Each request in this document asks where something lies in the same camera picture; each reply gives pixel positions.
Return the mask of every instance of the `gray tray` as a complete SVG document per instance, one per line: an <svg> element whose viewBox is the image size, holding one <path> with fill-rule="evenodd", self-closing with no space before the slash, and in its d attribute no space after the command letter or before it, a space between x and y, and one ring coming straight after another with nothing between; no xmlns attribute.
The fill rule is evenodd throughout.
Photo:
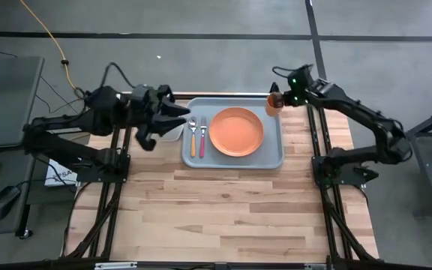
<svg viewBox="0 0 432 270"><path fill-rule="evenodd" d="M206 116L208 130L205 138L205 156L200 157L201 129L196 129L196 157L191 157L191 130L184 124L181 154L183 161L193 168L225 168L225 169L275 169L284 159L281 121L279 116L271 117L265 111L265 98L222 98L198 97L187 104L191 113L189 119L195 116L198 127L201 116ZM209 138L211 120L221 110L229 107L241 107L255 113L264 126L262 145L252 154L245 157L230 157L219 152Z"/></svg>

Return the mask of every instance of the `orange cup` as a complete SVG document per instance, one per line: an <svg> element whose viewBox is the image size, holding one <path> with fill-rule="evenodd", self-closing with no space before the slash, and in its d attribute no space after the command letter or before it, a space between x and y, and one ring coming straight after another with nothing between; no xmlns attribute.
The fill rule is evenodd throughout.
<svg viewBox="0 0 432 270"><path fill-rule="evenodd" d="M281 93L274 92L266 98L265 109L268 116L277 116L283 110L283 106L283 95Z"/></svg>

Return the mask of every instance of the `gray floor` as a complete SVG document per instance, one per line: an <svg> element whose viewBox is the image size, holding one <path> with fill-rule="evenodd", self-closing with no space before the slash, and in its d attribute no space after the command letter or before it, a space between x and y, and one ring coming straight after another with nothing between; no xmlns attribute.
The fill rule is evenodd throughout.
<svg viewBox="0 0 432 270"><path fill-rule="evenodd" d="M27 0L55 32L310 35L304 0ZM320 35L432 36L431 0L313 0ZM42 31L16 0L0 0L0 31ZM74 82L94 89L108 62L133 83L168 83L175 91L267 92L271 66L314 63L311 40L60 39ZM0 37L0 50L43 56L44 77L68 100L60 55L47 38ZM432 114L432 42L321 42L329 80L353 98L410 129ZM119 76L109 84L127 90ZM41 84L52 108L62 102ZM35 113L47 108L35 104ZM69 109L60 113L69 113ZM374 139L350 122L356 147ZM429 184L413 158L397 166L371 165L380 177L367 188L380 257L432 266L432 217L412 211L432 205ZM26 241L0 235L0 263L56 258L69 205L34 210L35 234Z"/></svg>

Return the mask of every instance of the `wooden tabletop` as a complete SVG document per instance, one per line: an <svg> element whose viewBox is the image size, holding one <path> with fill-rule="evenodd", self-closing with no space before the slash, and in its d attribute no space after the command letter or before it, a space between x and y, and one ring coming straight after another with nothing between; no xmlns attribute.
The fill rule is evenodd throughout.
<svg viewBox="0 0 432 270"><path fill-rule="evenodd" d="M111 260L325 262L329 249L311 172L307 110L285 108L280 117L285 158L278 169L192 169L182 161L181 140L159 142L147 152L132 137L130 175L123 185ZM346 116L326 111L326 118L331 144L351 149ZM89 145L107 148L110 140L92 136ZM79 198L68 251L95 222L100 192L101 184L93 183ZM341 196L349 228L377 257L365 198L351 186L341 186ZM102 247L105 232L101 235Z"/></svg>

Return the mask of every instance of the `orange plate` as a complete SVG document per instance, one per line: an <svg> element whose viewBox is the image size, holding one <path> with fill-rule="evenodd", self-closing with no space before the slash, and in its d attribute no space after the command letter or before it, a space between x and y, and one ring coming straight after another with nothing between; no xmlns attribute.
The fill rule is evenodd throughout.
<svg viewBox="0 0 432 270"><path fill-rule="evenodd" d="M263 123L249 109L224 109L209 125L209 139L214 147L232 157L244 157L256 151L263 138Z"/></svg>

